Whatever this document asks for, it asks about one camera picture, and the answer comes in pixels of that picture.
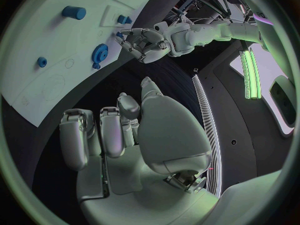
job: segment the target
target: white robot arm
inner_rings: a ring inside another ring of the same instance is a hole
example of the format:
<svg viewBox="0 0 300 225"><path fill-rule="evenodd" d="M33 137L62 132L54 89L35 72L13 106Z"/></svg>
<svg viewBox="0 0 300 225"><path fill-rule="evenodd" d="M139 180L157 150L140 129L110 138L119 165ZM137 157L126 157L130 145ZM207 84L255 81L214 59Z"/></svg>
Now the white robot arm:
<svg viewBox="0 0 300 225"><path fill-rule="evenodd" d="M188 54L195 46L205 46L211 41L230 41L240 39L261 44L265 43L258 27L248 23L227 23L226 21L212 22L211 24L193 24L185 22L168 27L166 22L160 22L151 28L123 29L117 33L116 41L130 52L141 63L148 64L161 59L168 54L179 57ZM136 43L132 45L125 41L123 35L139 36L140 41L152 43L144 49Z"/></svg>

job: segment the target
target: drawn circle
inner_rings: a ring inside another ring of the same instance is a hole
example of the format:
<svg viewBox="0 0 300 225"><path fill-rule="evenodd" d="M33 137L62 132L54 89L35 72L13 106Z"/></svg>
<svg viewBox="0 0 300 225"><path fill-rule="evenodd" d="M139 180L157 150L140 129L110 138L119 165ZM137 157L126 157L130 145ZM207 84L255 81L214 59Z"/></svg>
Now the drawn circle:
<svg viewBox="0 0 300 225"><path fill-rule="evenodd" d="M42 94L46 101L56 99L65 87L65 78L62 75L55 74L45 82Z"/></svg>
<svg viewBox="0 0 300 225"><path fill-rule="evenodd" d="M73 65L74 65L74 59L69 59L68 61L66 61L65 62L65 67L67 68L67 69L69 69L69 68L71 68Z"/></svg>

